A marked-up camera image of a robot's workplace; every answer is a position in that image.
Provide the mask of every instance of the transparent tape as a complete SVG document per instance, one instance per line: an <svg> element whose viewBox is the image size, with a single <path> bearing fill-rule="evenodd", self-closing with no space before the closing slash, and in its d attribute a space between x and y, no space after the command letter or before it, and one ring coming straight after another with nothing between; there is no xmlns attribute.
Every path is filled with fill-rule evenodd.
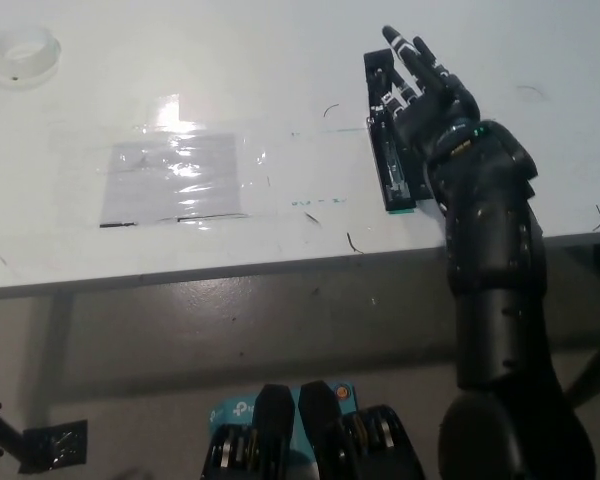
<svg viewBox="0 0 600 480"><path fill-rule="evenodd" d="M63 125L52 142L64 159L60 223L113 228L267 213L274 202L262 132L257 122L180 122L177 129Z"/></svg>

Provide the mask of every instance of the tape roll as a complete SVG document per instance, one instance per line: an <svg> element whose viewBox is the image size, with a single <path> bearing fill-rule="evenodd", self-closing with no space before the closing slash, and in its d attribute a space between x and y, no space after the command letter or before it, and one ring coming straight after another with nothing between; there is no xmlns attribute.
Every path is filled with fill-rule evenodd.
<svg viewBox="0 0 600 480"><path fill-rule="evenodd" d="M33 80L52 70L60 58L60 43L43 27L0 32L0 79L12 83Z"/></svg>

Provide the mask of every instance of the black robotic arm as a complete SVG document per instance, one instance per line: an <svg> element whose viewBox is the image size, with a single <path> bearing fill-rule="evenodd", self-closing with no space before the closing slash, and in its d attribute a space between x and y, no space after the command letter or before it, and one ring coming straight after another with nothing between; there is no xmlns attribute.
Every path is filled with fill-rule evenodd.
<svg viewBox="0 0 600 480"><path fill-rule="evenodd" d="M383 34L420 91L392 72L396 88L383 104L445 216L464 393L441 425L441 475L593 479L593 450L562 393L545 331L544 247L528 205L535 164L505 127L481 121L473 96L422 39L408 42L391 27Z"/></svg>

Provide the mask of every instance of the tp-link logo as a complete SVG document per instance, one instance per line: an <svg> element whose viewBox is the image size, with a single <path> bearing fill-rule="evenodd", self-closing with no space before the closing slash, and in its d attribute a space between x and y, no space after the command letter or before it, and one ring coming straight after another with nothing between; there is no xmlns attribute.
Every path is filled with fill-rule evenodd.
<svg viewBox="0 0 600 480"><path fill-rule="evenodd" d="M235 413L236 417L239 417L241 414L243 414L246 411L247 411L247 404L244 402L238 402L238 404L236 405L236 408L233 410L233 413Z"/></svg>

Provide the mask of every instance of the black mount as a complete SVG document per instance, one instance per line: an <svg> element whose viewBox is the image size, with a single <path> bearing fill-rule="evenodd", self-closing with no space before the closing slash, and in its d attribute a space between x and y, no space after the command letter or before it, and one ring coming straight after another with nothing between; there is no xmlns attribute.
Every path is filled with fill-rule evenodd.
<svg viewBox="0 0 600 480"><path fill-rule="evenodd" d="M364 56L369 118L367 127L388 212L411 209L416 201L431 197L420 161L397 135L391 113L382 97L391 92L394 72L391 50L370 52Z"/></svg>
<svg viewBox="0 0 600 480"><path fill-rule="evenodd" d="M84 464L87 462L87 421L31 428L20 433L0 417L0 457L4 452L20 462L18 473L22 474Z"/></svg>

